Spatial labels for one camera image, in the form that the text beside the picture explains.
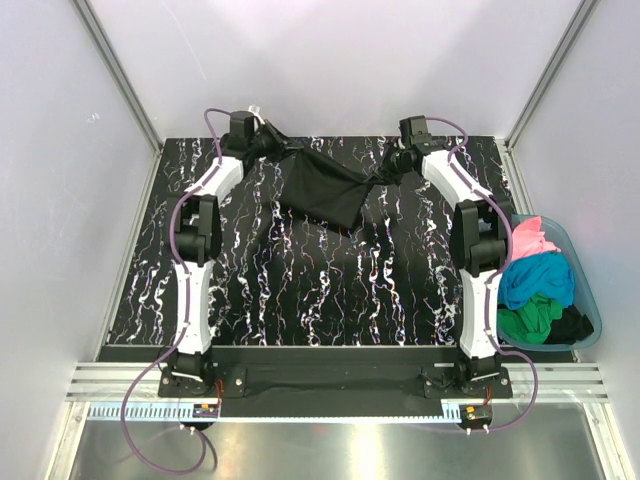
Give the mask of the pink t shirt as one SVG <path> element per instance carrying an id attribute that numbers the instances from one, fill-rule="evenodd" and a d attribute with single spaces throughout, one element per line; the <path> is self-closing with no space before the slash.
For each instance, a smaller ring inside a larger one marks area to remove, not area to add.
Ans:
<path id="1" fill-rule="evenodd" d="M 543 253 L 559 253 L 561 249 L 546 239 L 542 230 L 542 218 L 534 216 L 521 221 L 512 232 L 513 261 Z"/>

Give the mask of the teal plastic laundry basket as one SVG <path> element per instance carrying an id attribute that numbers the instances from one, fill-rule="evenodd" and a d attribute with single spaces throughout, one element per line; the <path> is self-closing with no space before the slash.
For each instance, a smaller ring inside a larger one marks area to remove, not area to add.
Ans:
<path id="1" fill-rule="evenodd" d="M 521 222 L 527 218 L 534 217 L 533 215 L 515 215 L 513 217 L 513 225 L 514 228 Z M 502 337 L 502 334 L 498 328 L 498 334 L 501 340 L 506 343 L 509 343 L 515 347 L 518 347 L 522 350 L 528 351 L 537 351 L 537 352 L 561 352 L 561 351 L 576 351 L 581 349 L 586 349 L 593 346 L 597 340 L 599 340 L 602 334 L 602 319 L 599 312 L 599 309 L 596 305 L 593 293 L 591 291 L 589 282 L 587 280 L 586 274 L 582 267 L 582 264 L 578 258 L 578 255 L 574 249 L 574 246 L 566 233 L 566 231 L 555 221 L 546 218 L 544 216 L 540 216 L 542 218 L 542 230 L 546 234 L 546 239 L 555 243 L 561 251 L 559 253 L 563 254 L 569 265 L 571 266 L 574 275 L 575 275 L 575 298 L 574 303 L 582 314 L 585 314 L 591 320 L 594 326 L 594 333 L 586 338 L 585 340 L 576 342 L 573 345 L 545 345 L 544 343 L 541 345 L 532 345 L 532 344 L 523 344 L 515 341 L 509 341 Z"/>

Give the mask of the right aluminium frame post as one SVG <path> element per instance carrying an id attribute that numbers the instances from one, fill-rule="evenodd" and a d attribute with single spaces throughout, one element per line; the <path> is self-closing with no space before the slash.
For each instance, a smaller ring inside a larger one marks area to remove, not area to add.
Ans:
<path id="1" fill-rule="evenodd" d="M 515 149 L 599 4 L 598 0 L 581 0 L 578 3 L 514 126 L 504 139 L 508 151 Z"/>

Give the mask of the left aluminium frame post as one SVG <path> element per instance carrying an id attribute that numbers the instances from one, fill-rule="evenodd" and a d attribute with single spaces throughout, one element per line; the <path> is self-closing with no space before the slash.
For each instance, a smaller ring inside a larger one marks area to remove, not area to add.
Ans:
<path id="1" fill-rule="evenodd" d="M 158 155 L 161 152 L 164 141 L 158 135 L 149 115 L 146 113 L 91 2 L 87 0 L 71 0 L 70 4 L 87 31 L 143 137 L 152 152 Z"/>

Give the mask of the aluminium frame post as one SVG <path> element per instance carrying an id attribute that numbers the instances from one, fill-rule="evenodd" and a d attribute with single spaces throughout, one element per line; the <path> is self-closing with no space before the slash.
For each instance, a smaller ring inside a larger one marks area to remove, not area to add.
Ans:
<path id="1" fill-rule="evenodd" d="M 164 141 L 158 135 L 149 115 L 146 113 L 91 2 L 87 0 L 71 0 L 70 4 L 87 31 L 143 137 L 152 152 L 158 155 L 161 152 Z"/>
<path id="2" fill-rule="evenodd" d="M 599 4 L 598 0 L 581 0 L 578 3 L 514 126 L 504 139 L 508 151 L 515 149 Z"/>

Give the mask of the aluminium rail profile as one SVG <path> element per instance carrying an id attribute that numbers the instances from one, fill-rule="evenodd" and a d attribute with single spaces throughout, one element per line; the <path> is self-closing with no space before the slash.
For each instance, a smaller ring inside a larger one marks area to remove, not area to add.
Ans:
<path id="1" fill-rule="evenodd" d="M 477 392 L 463 393 L 440 384 L 450 364 L 432 367 L 409 364 L 387 365 L 258 365 L 215 366 L 216 385 L 191 379 L 171 378 L 169 372 L 153 368 L 146 372 L 136 363 L 82 363 L 72 377 L 69 401 L 115 401 L 131 390 L 136 400 L 196 398 L 220 393 L 224 398 L 247 398 L 266 391 L 284 393 L 408 393 L 427 399 L 469 399 L 526 402 L 605 402 L 608 399 L 599 368 L 594 364 L 542 363 L 536 368 L 511 363 L 503 368 L 500 381 Z"/>

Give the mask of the black t shirt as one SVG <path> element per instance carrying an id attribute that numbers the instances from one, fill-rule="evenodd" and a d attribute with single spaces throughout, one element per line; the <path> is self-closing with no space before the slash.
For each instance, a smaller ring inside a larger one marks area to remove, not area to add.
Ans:
<path id="1" fill-rule="evenodd" d="M 352 229 L 374 183 L 316 150 L 296 154 L 279 202 L 335 227 Z"/>
<path id="2" fill-rule="evenodd" d="M 545 345 L 573 345 L 585 340 L 594 333 L 594 326 L 585 314 L 571 305 L 562 311 L 559 319 L 551 322 L 550 333 L 544 341 Z"/>

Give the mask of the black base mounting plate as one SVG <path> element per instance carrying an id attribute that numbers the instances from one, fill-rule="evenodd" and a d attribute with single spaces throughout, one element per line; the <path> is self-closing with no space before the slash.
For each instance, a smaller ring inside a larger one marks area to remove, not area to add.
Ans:
<path id="1" fill-rule="evenodd" d="M 510 399 L 496 355 L 466 360 L 456 347 L 222 347 L 174 354 L 161 371 L 166 398 L 220 397 L 227 418 L 328 420 L 439 415 L 443 400 Z"/>

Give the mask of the blue t shirt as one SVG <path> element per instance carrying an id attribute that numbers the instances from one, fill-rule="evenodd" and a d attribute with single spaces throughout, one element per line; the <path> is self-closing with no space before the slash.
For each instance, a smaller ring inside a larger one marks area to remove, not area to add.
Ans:
<path id="1" fill-rule="evenodd" d="M 569 307 L 575 298 L 575 275 L 565 256 L 558 252 L 535 254 L 513 261 L 503 272 L 498 302 L 511 310 L 542 295 Z"/>

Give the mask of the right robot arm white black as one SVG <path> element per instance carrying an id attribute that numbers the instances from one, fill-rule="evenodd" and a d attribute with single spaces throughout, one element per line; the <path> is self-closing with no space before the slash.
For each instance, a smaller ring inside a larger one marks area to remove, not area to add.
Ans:
<path id="1" fill-rule="evenodd" d="M 510 204 L 483 187 L 458 162 L 456 153 L 467 136 L 451 148 L 436 141 L 428 118 L 399 121 L 400 137 L 387 150 L 376 176 L 398 181 L 415 171 L 436 187 L 453 209 L 449 252 L 463 289 L 463 322 L 458 359 L 440 384 L 477 392 L 500 381 L 501 355 L 497 340 L 498 289 L 512 259 Z"/>

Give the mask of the green t shirt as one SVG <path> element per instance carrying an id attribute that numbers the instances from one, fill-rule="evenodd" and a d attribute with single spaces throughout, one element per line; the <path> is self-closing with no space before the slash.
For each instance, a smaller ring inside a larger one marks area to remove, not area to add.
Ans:
<path id="1" fill-rule="evenodd" d="M 500 306 L 497 326 L 506 340 L 541 345 L 549 337 L 552 323 L 562 317 L 563 310 L 558 300 L 536 294 L 515 310 Z"/>

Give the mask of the black t shirt in basket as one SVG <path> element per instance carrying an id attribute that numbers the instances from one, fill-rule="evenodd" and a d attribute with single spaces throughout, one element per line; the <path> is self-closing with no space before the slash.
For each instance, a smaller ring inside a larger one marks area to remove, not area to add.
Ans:
<path id="1" fill-rule="evenodd" d="M 550 333 L 544 341 L 545 345 L 573 345 L 585 340 L 594 333 L 594 326 L 585 314 L 571 305 L 562 311 L 559 319 L 551 322 Z"/>

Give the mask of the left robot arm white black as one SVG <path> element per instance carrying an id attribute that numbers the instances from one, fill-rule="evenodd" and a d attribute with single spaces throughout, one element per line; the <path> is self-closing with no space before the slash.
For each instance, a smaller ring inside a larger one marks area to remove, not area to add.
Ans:
<path id="1" fill-rule="evenodd" d="M 228 117 L 228 133 L 212 135 L 211 165 L 167 200 L 167 244 L 177 281 L 177 332 L 163 358 L 171 378 L 206 386 L 216 384 L 209 282 L 222 248 L 220 205 L 258 160 L 275 157 L 290 146 L 256 105 L 230 112 Z"/>

